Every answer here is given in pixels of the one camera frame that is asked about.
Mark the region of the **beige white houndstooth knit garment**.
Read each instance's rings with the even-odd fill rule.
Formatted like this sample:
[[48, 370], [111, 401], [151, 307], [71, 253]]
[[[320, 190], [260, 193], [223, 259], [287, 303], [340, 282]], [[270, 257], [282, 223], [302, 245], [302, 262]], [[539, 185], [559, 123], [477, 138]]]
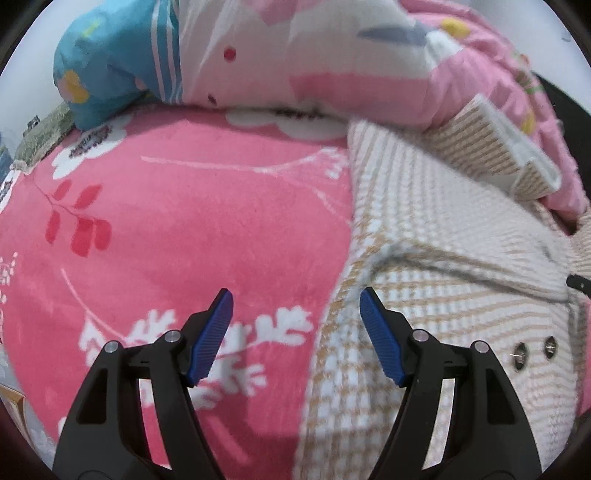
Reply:
[[573, 229], [541, 202], [560, 181], [548, 157], [483, 96], [426, 133], [349, 126], [353, 239], [308, 383], [297, 479], [365, 479], [399, 411], [363, 327], [372, 286], [440, 341], [488, 342], [511, 379], [541, 464], [575, 424], [586, 360], [590, 217]]

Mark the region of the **pink floral fleece blanket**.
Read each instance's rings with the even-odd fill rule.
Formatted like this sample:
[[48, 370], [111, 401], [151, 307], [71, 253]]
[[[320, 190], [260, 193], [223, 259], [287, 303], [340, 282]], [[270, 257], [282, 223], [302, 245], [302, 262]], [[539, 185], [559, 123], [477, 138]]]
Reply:
[[1, 185], [1, 386], [51, 462], [103, 345], [235, 298], [190, 398], [229, 479], [293, 474], [312, 352], [349, 252], [346, 126], [147, 106]]

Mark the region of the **grey green patterned mat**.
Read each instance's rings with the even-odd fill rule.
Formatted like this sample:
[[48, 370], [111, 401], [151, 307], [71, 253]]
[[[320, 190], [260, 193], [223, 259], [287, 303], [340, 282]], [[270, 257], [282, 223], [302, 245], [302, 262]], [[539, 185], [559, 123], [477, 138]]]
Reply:
[[29, 173], [74, 129], [74, 115], [61, 103], [47, 117], [30, 127], [14, 154], [11, 168]]

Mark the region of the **black bed headboard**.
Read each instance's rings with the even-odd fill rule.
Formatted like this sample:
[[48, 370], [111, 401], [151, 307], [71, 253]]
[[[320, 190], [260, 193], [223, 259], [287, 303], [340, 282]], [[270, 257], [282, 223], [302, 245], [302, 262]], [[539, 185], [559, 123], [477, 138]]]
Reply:
[[557, 118], [572, 156], [580, 161], [590, 153], [590, 114], [559, 87], [537, 74]]

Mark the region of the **pink blue patterned quilt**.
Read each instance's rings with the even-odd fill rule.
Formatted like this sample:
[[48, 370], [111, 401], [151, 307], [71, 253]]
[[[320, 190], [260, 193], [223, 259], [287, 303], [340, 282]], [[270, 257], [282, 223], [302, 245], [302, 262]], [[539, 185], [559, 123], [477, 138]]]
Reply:
[[319, 111], [427, 129], [487, 98], [552, 160], [546, 206], [588, 208], [525, 58], [447, 1], [106, 1], [61, 37], [54, 83], [88, 130], [144, 93], [169, 105]]

